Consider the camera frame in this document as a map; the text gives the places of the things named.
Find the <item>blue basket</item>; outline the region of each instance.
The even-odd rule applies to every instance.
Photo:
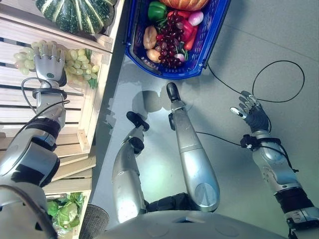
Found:
[[[198,76],[213,50],[220,28],[227,13],[230,0],[209,0],[202,9],[204,20],[199,25],[193,48],[188,53],[186,63],[171,69],[162,64],[150,61],[143,46],[145,28],[152,23],[148,19],[148,8],[151,0],[132,0],[127,32],[125,53],[146,72],[170,80],[181,80]]]

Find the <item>red grapes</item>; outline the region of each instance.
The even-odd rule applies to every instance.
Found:
[[[181,35],[184,33],[183,24],[184,17],[178,15],[177,10],[167,17],[167,24],[164,25],[160,34],[156,36],[156,51],[160,52],[160,62],[169,68],[177,68],[183,65],[180,59],[174,57],[177,54],[177,46],[181,41]]]

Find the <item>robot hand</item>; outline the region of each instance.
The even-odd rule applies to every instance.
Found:
[[[242,91],[241,94],[244,97],[240,96],[239,100],[243,102],[244,105],[240,103],[239,106],[243,111],[236,107],[230,108],[230,111],[240,116],[250,126],[252,133],[259,130],[268,131],[268,116],[259,101],[247,91]]]
[[[48,45],[44,43],[42,45],[42,55],[38,47],[34,49],[36,74],[38,78],[56,81],[59,83],[59,86],[63,86],[66,83],[64,51],[60,49],[57,50],[55,44],[52,44],[51,48],[51,52],[49,52]]]

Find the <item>pumpkin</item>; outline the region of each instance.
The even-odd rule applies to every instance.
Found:
[[[45,18],[63,31],[98,33],[112,24],[117,0],[36,0]]]
[[[185,11],[197,11],[205,7],[209,0],[160,0],[166,6],[185,10]]]

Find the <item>orange pumpkin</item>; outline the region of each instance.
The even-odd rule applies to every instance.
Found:
[[[203,8],[209,0],[160,0],[166,6],[185,10],[185,11],[197,11]]]

